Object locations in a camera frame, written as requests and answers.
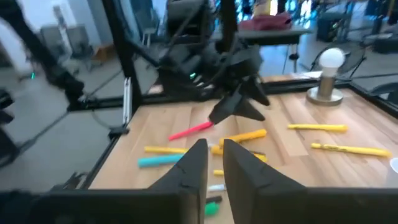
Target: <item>light bulb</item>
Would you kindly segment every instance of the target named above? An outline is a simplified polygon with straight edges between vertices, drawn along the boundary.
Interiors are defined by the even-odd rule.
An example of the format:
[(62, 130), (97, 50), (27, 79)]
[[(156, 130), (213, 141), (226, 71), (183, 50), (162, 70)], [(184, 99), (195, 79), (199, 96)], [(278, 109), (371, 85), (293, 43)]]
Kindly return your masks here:
[(323, 52), (319, 58), (319, 64), (322, 67), (322, 76), (336, 76), (338, 68), (344, 64), (344, 61), (344, 52), (339, 48), (332, 48)]

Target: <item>lamp base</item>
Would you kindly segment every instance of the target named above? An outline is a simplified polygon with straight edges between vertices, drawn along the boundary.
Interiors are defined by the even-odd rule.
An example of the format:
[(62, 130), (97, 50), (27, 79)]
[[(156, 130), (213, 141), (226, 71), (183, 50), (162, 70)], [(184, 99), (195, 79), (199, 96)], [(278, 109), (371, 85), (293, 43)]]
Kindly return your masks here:
[(340, 90), (333, 89), (329, 99), (318, 95), (319, 87), (311, 88), (307, 91), (307, 100), (320, 106), (337, 106), (343, 100), (343, 93)]

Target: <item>wooden tabletop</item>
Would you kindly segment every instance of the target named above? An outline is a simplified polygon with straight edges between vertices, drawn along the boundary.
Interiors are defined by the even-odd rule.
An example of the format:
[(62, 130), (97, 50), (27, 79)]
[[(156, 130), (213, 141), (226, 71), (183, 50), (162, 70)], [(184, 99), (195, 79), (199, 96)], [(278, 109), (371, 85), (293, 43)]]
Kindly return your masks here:
[[(266, 80), (318, 75), (319, 73), (280, 75), (267, 77)], [(263, 122), (230, 116), (206, 131), (171, 142), (167, 139), (169, 135), (205, 122), (217, 101), (141, 106), (129, 124), (130, 133), (120, 138), (90, 188), (139, 189), (154, 183), (172, 165), (138, 168), (138, 159), (154, 156), (145, 153), (144, 146), (189, 148), (200, 138), (206, 138), (209, 144), (216, 144), (219, 138), (263, 128), (267, 130), (266, 137), (245, 142), (243, 146), (265, 153), (268, 164), (303, 185), (397, 187), (398, 181), (391, 178), (393, 175), (386, 158), (311, 149), (311, 143), (320, 142), (340, 146), (380, 147), (398, 156), (398, 121), (351, 90), (342, 91), (345, 98), (336, 107), (310, 104), (305, 99), (305, 93), (272, 95), (269, 96), (271, 106), (253, 102), (266, 117)], [(288, 124), (294, 123), (346, 124), (349, 130), (341, 134), (287, 129)], [(222, 177), (212, 174), (213, 169), (222, 168), (221, 156), (209, 157), (208, 185), (224, 183)], [(227, 194), (221, 194), (224, 201), (220, 213), (206, 218), (207, 223), (233, 223)]]

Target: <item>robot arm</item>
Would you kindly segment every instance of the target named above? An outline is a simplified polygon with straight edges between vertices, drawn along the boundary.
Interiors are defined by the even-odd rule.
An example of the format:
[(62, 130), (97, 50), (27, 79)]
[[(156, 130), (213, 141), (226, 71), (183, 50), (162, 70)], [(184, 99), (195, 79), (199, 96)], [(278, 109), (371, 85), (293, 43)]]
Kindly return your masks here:
[(0, 0), (0, 17), (14, 29), (32, 55), (41, 62), (47, 81), (65, 91), (70, 105), (79, 104), (78, 100), (83, 96), (84, 83), (78, 81), (58, 64), (55, 57), (26, 24), (18, 2), (16, 0)]

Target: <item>blue marker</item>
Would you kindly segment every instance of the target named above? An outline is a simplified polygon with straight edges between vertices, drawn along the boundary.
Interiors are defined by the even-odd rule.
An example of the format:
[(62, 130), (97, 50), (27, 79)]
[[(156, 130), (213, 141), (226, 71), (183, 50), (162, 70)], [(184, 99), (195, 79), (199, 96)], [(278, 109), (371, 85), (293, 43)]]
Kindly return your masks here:
[(174, 164), (178, 162), (184, 154), (174, 154), (167, 156), (154, 156), (148, 158), (142, 158), (138, 160), (138, 167), (151, 167), (160, 166), (164, 164)]

